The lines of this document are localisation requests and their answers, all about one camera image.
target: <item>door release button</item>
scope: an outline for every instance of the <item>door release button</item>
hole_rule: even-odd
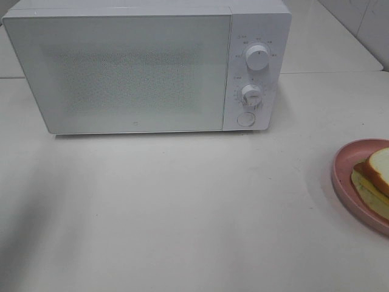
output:
[[[252,113],[242,113],[238,117],[238,124],[242,127],[249,127],[255,123],[255,115]]]

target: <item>power level knob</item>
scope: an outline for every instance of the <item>power level knob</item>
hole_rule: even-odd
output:
[[[263,89],[257,85],[246,85],[242,89],[242,103],[244,106],[257,106],[262,101]]]
[[[269,64],[269,49],[265,44],[255,44],[246,50],[246,64],[253,71],[260,71]]]

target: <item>microwave door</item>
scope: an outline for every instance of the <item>microwave door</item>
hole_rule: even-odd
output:
[[[222,130],[231,15],[6,19],[48,130]]]

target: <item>round button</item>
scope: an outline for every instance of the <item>round button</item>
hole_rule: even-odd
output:
[[[242,127],[249,127],[255,123],[255,115],[253,113],[242,113],[238,117],[238,124]]]
[[[242,89],[242,103],[245,106],[257,106],[262,101],[262,87],[257,85],[246,85]]]
[[[269,49],[265,44],[256,44],[246,51],[246,64],[251,70],[262,70],[269,64]]]

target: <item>bread slice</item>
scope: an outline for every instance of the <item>bread slice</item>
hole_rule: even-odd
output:
[[[389,197],[389,148],[374,152],[363,164],[363,174]]]
[[[381,217],[389,220],[389,198],[377,190],[363,175],[364,163],[358,163],[354,166],[351,174],[351,180],[356,188],[361,200]]]

